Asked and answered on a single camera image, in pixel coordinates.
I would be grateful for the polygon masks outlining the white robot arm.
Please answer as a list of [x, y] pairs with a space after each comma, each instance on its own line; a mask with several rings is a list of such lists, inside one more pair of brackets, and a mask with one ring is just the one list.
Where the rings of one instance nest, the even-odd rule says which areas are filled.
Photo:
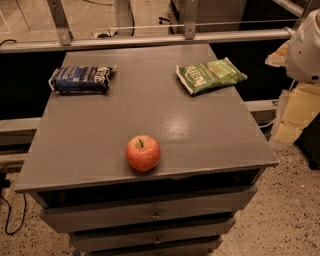
[[291, 36], [286, 73], [299, 82], [320, 83], [320, 9], [312, 11]]

